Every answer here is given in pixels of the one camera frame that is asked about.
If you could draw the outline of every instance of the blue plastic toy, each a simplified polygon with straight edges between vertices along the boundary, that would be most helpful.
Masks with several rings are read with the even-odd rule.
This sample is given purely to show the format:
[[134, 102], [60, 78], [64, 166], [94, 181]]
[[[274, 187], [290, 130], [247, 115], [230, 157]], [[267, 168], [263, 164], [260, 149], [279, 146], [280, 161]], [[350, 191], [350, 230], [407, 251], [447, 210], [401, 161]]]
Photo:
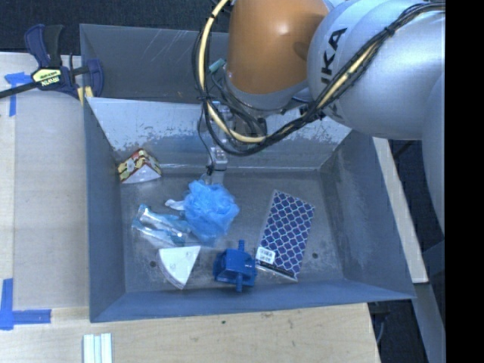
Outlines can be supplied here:
[[254, 286], [256, 261], [244, 251], [243, 240], [239, 240], [238, 249], [227, 249], [217, 254], [213, 263], [213, 276], [216, 281], [234, 284], [237, 292], [242, 292], [243, 285]]

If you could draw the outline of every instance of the white triangular object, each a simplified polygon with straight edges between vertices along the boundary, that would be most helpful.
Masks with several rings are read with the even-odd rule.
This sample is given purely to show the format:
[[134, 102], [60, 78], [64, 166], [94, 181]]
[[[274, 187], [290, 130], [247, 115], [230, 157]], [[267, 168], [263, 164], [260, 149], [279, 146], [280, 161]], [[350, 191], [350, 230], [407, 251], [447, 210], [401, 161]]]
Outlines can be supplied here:
[[200, 246], [170, 247], [158, 250], [161, 272], [178, 289], [183, 289], [197, 261]]

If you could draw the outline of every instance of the yellow cable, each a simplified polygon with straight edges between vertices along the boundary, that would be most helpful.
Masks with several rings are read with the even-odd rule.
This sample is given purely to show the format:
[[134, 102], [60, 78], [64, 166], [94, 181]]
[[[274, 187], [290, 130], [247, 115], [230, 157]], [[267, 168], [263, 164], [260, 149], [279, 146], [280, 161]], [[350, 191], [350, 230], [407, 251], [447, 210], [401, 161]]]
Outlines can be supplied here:
[[[216, 5], [216, 7], [212, 11], [212, 15], [209, 17], [209, 19], [206, 21], [206, 25], [203, 29], [202, 37], [200, 40], [200, 50], [199, 50], [199, 61], [198, 61], [198, 75], [200, 77], [200, 84], [203, 87], [205, 85], [205, 49], [206, 49], [206, 43], [209, 37], [210, 29], [212, 28], [213, 22], [215, 21], [216, 16], [219, 14], [221, 9], [229, 2], [229, 0], [220, 0], [220, 2]], [[341, 87], [344, 82], [349, 78], [348, 74], [354, 73], [358, 67], [361, 65], [361, 63], [365, 60], [365, 58], [370, 54], [370, 52], [374, 49], [375, 44], [371, 45], [368, 47], [368, 49], [361, 55], [361, 57], [346, 71], [345, 74], [343, 74], [331, 87], [331, 89], [326, 93], [326, 95], [323, 97], [323, 99], [319, 102], [318, 106], [316, 107], [317, 109], [320, 109], [321, 107], [324, 106], [326, 101], [331, 98], [331, 96], [334, 94], [334, 92]], [[260, 136], [260, 137], [249, 137], [245, 135], [241, 135], [240, 133], [237, 133], [233, 129], [229, 129], [225, 123], [220, 119], [219, 115], [214, 111], [212, 108], [211, 103], [209, 100], [205, 100], [206, 104], [208, 105], [208, 110], [210, 117], [215, 121], [215, 123], [219, 126], [219, 128], [226, 133], [227, 135], [230, 135], [234, 137], [236, 140], [248, 143], [248, 144], [258, 144], [260, 142], [263, 142], [268, 136]]]
[[[209, 17], [209, 19], [206, 21], [205, 28], [203, 29], [202, 37], [200, 40], [200, 53], [198, 58], [199, 59], [198, 75], [200, 77], [200, 84], [202, 85], [202, 87], [205, 85], [205, 65], [204, 65], [205, 58], [203, 56], [205, 55], [206, 41], [209, 37], [209, 32], [210, 32], [210, 29], [212, 28], [215, 17], [219, 14], [219, 12], [224, 7], [224, 5], [228, 3], [228, 1], [229, 0], [220, 0], [220, 2], [213, 9], [212, 16]], [[232, 129], [227, 128], [224, 122], [219, 118], [219, 115], [212, 108], [212, 105], [210, 104], [210, 102], [208, 100], [205, 100], [205, 101], [207, 102], [210, 116], [216, 122], [219, 128], [223, 130], [226, 134], [231, 135], [232, 137], [236, 138], [238, 141], [242, 141], [248, 144], [257, 144], [259, 142], [264, 141], [266, 136], [248, 137], [248, 136], [241, 135], [240, 133], [237, 133]]]

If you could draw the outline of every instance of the black floor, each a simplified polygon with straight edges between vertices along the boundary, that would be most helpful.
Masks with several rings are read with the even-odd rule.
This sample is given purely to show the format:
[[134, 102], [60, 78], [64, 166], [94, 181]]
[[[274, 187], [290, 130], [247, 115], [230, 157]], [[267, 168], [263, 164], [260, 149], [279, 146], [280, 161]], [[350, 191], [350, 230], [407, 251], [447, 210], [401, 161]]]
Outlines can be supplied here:
[[[199, 30], [213, 4], [210, 0], [0, 0], [0, 51], [24, 51], [23, 34], [37, 23], [63, 24], [62, 54], [80, 54], [79, 24], [141, 26]], [[228, 28], [223, 14], [215, 31]], [[440, 243], [442, 232], [430, 202], [418, 141], [391, 141], [397, 169], [408, 199], [422, 250]], [[445, 323], [445, 272], [432, 276], [436, 299]], [[410, 301], [370, 304], [383, 363], [427, 363]], [[383, 332], [380, 322], [384, 319]]]

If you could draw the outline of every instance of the blue tape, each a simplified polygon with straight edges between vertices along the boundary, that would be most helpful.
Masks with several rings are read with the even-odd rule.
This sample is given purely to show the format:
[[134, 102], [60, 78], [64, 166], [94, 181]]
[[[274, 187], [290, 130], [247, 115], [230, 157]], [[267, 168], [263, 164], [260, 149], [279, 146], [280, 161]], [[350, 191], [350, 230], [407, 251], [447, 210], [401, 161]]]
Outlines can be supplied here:
[[[32, 78], [29, 75], [25, 74], [24, 72], [7, 74], [5, 76], [5, 79], [7, 80], [8, 83], [10, 83], [12, 88], [14, 88], [17, 85], [25, 85], [26, 83], [32, 82]], [[17, 96], [12, 95], [10, 96], [10, 110], [8, 112], [8, 115], [10, 117], [15, 116], [16, 112], [17, 112]]]
[[2, 302], [0, 303], [0, 330], [13, 330], [14, 325], [22, 324], [50, 324], [50, 309], [14, 311], [13, 292], [13, 278], [3, 280]]

